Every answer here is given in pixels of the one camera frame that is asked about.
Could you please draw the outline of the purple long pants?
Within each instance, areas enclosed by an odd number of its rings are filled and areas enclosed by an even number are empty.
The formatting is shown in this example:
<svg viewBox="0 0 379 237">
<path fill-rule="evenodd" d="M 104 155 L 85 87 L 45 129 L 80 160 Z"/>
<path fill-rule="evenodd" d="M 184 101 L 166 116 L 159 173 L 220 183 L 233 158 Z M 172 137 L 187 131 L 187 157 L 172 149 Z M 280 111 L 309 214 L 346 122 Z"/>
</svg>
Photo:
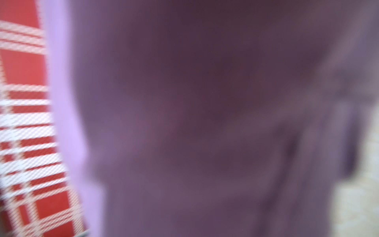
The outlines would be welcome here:
<svg viewBox="0 0 379 237">
<path fill-rule="evenodd" d="M 92 237 L 328 237 L 379 99 L 378 1 L 41 1 Z"/>
</svg>

